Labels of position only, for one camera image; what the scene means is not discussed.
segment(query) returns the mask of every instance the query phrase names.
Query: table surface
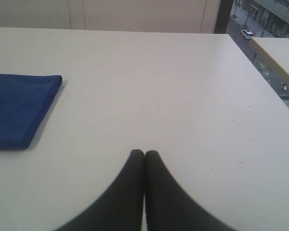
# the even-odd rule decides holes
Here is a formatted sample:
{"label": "table surface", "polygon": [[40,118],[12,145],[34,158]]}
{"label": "table surface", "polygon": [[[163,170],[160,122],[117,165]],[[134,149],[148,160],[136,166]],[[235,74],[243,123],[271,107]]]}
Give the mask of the table surface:
{"label": "table surface", "polygon": [[289,38],[252,38],[250,45],[289,85]]}
{"label": "table surface", "polygon": [[0,152],[0,230],[61,226],[140,148],[226,224],[289,231],[289,110],[228,35],[0,28],[0,73],[66,82]]}

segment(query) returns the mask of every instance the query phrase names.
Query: street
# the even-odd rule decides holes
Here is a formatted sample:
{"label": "street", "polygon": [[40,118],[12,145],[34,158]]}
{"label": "street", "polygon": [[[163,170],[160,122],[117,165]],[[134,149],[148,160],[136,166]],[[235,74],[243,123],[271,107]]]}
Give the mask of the street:
{"label": "street", "polygon": [[[241,26],[232,17],[230,17],[226,33],[230,35],[230,37],[244,52],[248,59],[252,61],[255,52],[249,46],[249,40],[245,40],[241,36],[241,30]],[[259,55],[257,55],[253,64],[279,96],[289,96],[289,87],[286,92],[281,89],[281,78],[266,65]]]}

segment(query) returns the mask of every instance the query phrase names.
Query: building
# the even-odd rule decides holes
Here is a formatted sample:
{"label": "building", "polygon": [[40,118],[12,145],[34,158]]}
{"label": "building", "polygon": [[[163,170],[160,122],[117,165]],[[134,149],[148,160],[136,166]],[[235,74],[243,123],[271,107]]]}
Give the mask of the building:
{"label": "building", "polygon": [[289,0],[235,0],[272,35],[289,38]]}

